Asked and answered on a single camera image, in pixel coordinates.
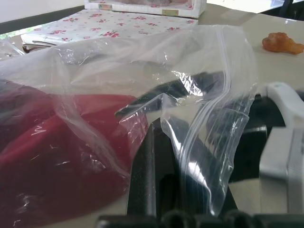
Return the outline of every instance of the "red object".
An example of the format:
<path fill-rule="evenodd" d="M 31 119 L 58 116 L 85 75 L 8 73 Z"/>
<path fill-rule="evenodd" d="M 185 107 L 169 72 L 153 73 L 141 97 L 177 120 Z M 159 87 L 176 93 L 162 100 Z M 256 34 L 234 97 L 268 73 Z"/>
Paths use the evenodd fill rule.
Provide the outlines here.
<path fill-rule="evenodd" d="M 124 95 L 47 95 L 0 83 L 0 224 L 32 228 L 74 218 L 126 193 L 144 116 L 119 123 Z"/>

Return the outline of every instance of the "orange food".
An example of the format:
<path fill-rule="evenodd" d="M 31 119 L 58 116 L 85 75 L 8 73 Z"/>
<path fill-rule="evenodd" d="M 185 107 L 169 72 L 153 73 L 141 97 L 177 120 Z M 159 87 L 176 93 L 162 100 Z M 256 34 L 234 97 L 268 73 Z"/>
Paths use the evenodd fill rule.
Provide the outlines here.
<path fill-rule="evenodd" d="M 267 38 L 263 39 L 262 45 L 264 49 L 273 52 L 287 52 L 297 55 L 304 51 L 303 44 L 295 43 L 283 32 L 270 33 Z"/>

